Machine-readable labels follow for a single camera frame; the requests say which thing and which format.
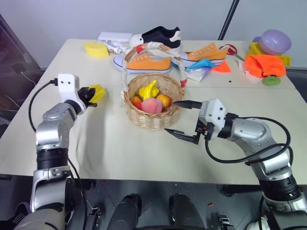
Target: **orange sneaker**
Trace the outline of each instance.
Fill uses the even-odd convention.
[[[113,60],[115,68],[119,71],[123,70],[122,62],[124,56],[116,56]],[[141,73],[168,73],[171,69],[171,58],[165,58],[160,60],[153,60],[148,54],[141,54],[133,58],[128,63],[127,73],[128,74],[141,74]]]
[[[225,47],[224,49],[218,49],[215,43],[212,42],[199,50],[193,52],[182,52],[180,53],[180,56],[185,67],[189,67],[204,58],[213,62],[215,65],[221,65],[225,60],[227,51],[228,47]]]

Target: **orange paper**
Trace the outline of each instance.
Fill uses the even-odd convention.
[[[220,73],[231,73],[231,69],[226,61],[223,61],[222,64],[217,67],[212,67],[211,70]]]

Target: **red scissors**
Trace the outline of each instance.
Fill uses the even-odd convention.
[[[245,61],[244,58],[242,58],[240,55],[238,55],[238,50],[236,49],[236,47],[234,45],[226,44],[226,45],[220,47],[220,49],[225,49],[225,48],[228,48],[228,51],[227,51],[228,55],[236,56],[238,59]]]

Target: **purple bowl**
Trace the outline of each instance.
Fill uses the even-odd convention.
[[[253,42],[259,42],[259,41],[260,41],[260,39],[261,39],[261,37],[260,37],[260,36],[254,37]]]
[[[263,33],[259,45],[266,54],[280,55],[291,48],[291,40],[282,31],[267,30]]]

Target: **green object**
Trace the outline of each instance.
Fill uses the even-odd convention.
[[[277,78],[276,76],[267,76],[262,80],[262,83],[266,86],[273,86],[279,85],[281,81],[282,80],[280,80],[280,78]]]

